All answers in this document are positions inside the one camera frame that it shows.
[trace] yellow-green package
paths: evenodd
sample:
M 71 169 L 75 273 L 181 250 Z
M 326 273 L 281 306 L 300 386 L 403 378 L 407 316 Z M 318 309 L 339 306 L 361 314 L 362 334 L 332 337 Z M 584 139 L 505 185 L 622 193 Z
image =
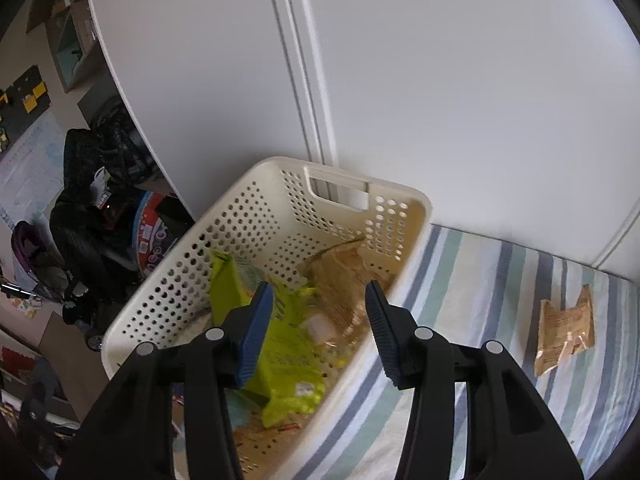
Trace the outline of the yellow-green package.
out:
M 262 280 L 273 287 L 273 311 L 258 365 L 241 392 L 261 405 L 265 428 L 290 413 L 313 413 L 324 394 L 324 381 L 308 336 L 300 328 L 308 292 L 304 288 L 291 292 L 243 258 L 217 251 L 212 256 L 209 300 L 216 325 L 232 308 L 251 303 Z

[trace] silver screw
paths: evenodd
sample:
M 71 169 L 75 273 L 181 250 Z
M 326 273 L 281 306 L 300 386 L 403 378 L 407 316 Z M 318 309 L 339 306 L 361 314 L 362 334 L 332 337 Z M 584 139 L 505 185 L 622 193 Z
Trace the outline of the silver screw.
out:
M 138 355 L 149 355 L 154 351 L 155 348 L 156 347 L 153 343 L 145 341 L 144 343 L 140 343 L 138 345 L 138 348 L 136 348 L 136 352 L 138 353 Z
M 431 328 L 428 328 L 426 326 L 419 326 L 414 330 L 414 335 L 418 339 L 422 339 L 423 341 L 428 341 L 433 337 L 433 330 L 431 330 Z
M 504 350 L 504 346 L 497 341 L 488 341 L 486 344 L 486 349 L 492 354 L 499 354 Z
M 205 334 L 205 337 L 209 340 L 209 341 L 218 341 L 219 339 L 222 339 L 225 336 L 225 331 L 222 330 L 221 328 L 213 327 L 210 328 L 209 330 L 207 330 L 207 333 Z

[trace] laundry basket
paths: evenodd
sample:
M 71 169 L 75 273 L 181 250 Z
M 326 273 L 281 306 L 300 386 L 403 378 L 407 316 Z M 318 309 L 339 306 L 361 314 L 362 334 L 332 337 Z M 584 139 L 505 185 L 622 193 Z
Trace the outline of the laundry basket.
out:
M 212 249 L 242 256 L 297 288 L 305 283 L 297 270 L 300 263 L 361 238 L 364 262 L 396 277 L 388 298 L 401 304 L 418 265 L 418 249 L 426 243 L 430 216 L 429 200 L 415 189 L 293 158 L 268 158 L 198 220 L 122 309 L 104 337 L 104 369 L 112 378 L 142 341 L 159 348 L 175 344 L 193 316 L 210 308 Z M 369 337 L 300 438 L 313 440 L 328 428 L 341 389 L 353 383 L 374 352 Z M 263 478 L 266 469 L 291 454 L 290 442 L 272 444 L 255 452 L 242 449 L 245 478 Z

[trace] bed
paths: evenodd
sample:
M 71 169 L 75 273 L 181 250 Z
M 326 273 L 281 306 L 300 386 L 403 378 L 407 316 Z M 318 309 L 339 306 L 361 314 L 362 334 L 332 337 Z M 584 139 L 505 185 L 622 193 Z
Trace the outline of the bed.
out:
M 540 301 L 574 306 L 584 283 L 594 304 L 594 348 L 533 375 Z M 638 290 L 627 280 L 508 242 L 434 226 L 404 306 L 418 324 L 451 342 L 501 341 L 534 381 L 560 424 L 585 478 L 609 457 L 636 416 Z M 399 392 L 372 358 L 336 413 L 331 431 L 289 461 L 302 479 L 389 479 L 400 457 L 412 391 Z M 451 477 L 464 475 L 466 400 L 456 389 Z

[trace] black wheel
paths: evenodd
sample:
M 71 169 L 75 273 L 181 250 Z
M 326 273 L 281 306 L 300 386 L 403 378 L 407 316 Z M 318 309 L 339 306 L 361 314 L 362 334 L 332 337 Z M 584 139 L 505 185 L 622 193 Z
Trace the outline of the black wheel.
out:
M 102 337 L 104 334 L 99 328 L 90 328 L 84 334 L 84 344 L 92 352 L 99 352 L 102 350 Z

